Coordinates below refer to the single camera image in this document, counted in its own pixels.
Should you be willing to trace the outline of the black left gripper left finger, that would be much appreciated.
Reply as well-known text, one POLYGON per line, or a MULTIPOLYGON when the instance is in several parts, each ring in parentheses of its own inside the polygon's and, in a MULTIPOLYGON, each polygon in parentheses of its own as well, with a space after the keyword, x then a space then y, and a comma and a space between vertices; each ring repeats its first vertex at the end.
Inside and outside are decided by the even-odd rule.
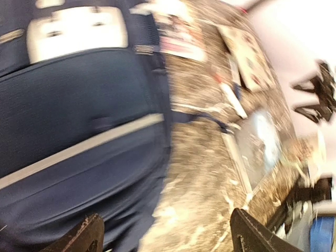
POLYGON ((98 214, 92 214, 40 252, 103 251, 103 239, 104 221, 98 214))

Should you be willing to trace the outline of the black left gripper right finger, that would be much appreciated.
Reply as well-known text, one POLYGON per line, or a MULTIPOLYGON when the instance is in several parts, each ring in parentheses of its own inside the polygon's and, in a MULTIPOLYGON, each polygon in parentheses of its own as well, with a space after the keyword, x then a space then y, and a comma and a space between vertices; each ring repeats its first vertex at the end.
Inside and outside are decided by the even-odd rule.
POLYGON ((230 229, 234 252, 301 252, 270 232, 244 209, 233 210, 230 229))

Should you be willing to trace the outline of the dark blue Wuthering Heights book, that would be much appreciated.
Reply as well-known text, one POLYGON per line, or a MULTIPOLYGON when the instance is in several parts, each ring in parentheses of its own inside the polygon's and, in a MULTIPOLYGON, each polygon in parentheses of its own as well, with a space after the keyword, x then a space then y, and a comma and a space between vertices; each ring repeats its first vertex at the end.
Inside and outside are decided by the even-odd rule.
POLYGON ((245 193, 255 193, 281 156, 281 143, 271 114, 258 109, 222 135, 245 193))

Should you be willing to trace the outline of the navy blue student backpack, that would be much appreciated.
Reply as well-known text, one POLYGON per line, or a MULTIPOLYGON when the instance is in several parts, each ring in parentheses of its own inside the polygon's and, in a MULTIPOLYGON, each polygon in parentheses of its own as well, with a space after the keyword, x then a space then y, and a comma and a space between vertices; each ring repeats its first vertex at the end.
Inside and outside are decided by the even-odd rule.
POLYGON ((1 251, 40 251, 86 217, 138 251, 172 153, 151 1, 1 1, 1 251))

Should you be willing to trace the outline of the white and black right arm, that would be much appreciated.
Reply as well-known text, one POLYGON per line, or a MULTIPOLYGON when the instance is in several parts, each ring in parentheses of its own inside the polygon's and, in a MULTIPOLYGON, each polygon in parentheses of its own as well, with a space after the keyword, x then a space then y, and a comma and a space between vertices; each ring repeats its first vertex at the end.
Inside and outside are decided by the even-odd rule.
POLYGON ((315 95, 318 103, 294 106, 293 111, 316 124, 322 120, 329 123, 335 113, 334 73, 326 61, 318 59, 316 63, 320 73, 293 83, 291 88, 315 95))

